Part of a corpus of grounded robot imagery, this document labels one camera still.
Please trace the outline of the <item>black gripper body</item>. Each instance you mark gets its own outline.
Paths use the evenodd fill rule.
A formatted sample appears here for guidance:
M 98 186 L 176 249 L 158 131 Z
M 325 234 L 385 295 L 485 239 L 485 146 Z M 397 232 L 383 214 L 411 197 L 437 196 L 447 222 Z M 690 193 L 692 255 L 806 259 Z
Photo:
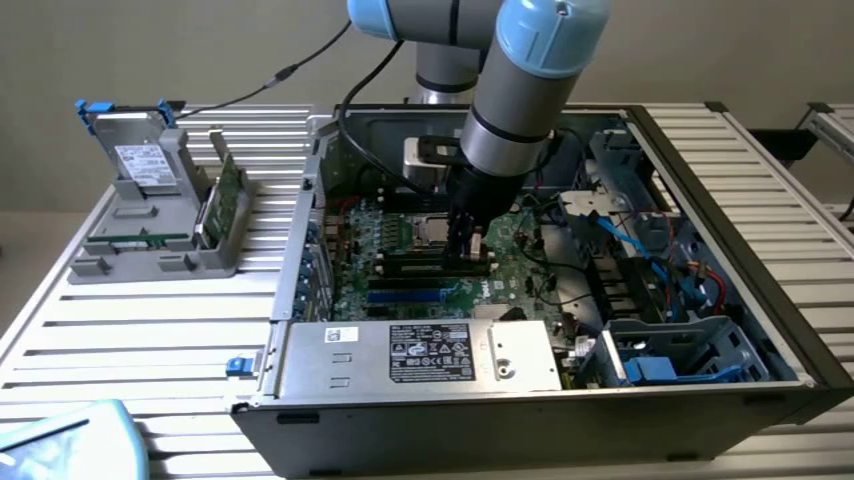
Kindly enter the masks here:
M 449 217 L 487 226 L 504 215 L 521 189 L 521 176 L 493 176 L 475 167 L 453 167 L 449 173 Z

